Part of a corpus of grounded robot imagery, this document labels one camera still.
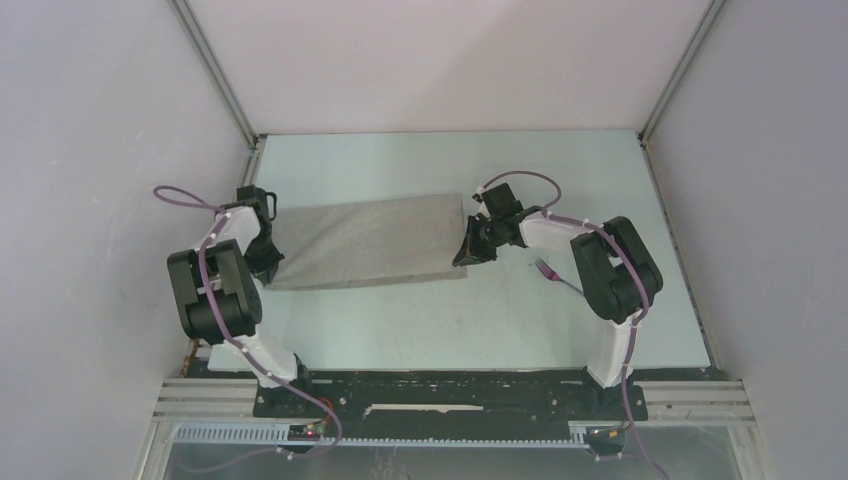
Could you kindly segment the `grey cloth napkin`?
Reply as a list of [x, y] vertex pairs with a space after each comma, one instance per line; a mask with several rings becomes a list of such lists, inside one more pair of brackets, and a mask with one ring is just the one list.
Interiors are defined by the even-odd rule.
[[464, 238], [460, 196], [282, 210], [273, 240], [284, 258], [267, 289], [333, 290], [458, 280]]

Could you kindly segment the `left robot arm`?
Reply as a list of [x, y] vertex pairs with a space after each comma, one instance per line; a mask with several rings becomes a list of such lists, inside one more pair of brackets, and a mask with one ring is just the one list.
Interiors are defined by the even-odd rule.
[[185, 334], [237, 356], [261, 387], [280, 388], [278, 404], [304, 416], [316, 390], [302, 360], [259, 332], [263, 306], [259, 289], [270, 284], [283, 254], [272, 238], [277, 196], [256, 185], [240, 187], [235, 201], [213, 205], [179, 187], [160, 185], [154, 196], [202, 210], [213, 224], [193, 247], [171, 254], [167, 268]]

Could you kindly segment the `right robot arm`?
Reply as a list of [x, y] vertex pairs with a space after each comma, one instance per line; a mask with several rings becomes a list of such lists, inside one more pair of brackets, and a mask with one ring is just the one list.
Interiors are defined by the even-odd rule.
[[601, 319], [587, 364], [594, 383], [583, 388], [581, 402], [593, 417], [610, 416], [622, 403], [617, 385], [631, 373], [636, 331], [663, 288], [662, 274], [633, 223], [618, 216], [596, 225], [542, 206], [524, 207], [506, 183], [480, 187], [473, 200], [478, 209], [467, 217], [454, 267], [494, 261], [502, 246], [573, 256], [582, 296]]

